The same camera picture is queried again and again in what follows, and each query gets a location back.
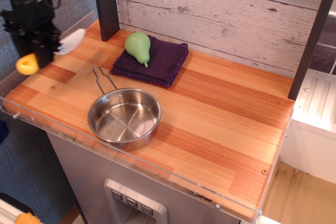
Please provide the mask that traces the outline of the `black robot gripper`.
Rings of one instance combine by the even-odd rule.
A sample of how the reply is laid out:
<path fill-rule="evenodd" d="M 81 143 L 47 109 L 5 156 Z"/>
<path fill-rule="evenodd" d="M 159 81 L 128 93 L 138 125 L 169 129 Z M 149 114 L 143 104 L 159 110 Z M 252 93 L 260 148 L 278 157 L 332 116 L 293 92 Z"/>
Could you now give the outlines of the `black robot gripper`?
<path fill-rule="evenodd" d="M 53 61 L 54 50 L 60 46 L 60 31 L 53 24 L 57 0 L 9 0 L 12 10 L 1 11 L 4 28 L 11 34 L 19 56 L 22 58 L 35 51 L 39 67 Z"/>

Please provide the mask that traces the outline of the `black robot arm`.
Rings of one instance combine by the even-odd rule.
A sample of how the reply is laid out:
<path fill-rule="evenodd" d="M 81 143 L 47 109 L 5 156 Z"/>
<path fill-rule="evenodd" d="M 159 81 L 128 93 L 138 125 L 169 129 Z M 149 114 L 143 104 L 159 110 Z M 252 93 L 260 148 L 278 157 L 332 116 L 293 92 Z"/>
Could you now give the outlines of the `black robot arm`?
<path fill-rule="evenodd" d="M 12 10 L 1 11 L 4 29 L 11 34 L 12 40 L 21 57 L 33 53 L 39 68 L 54 59 L 61 43 L 60 31 L 53 24 L 53 0 L 9 0 Z"/>

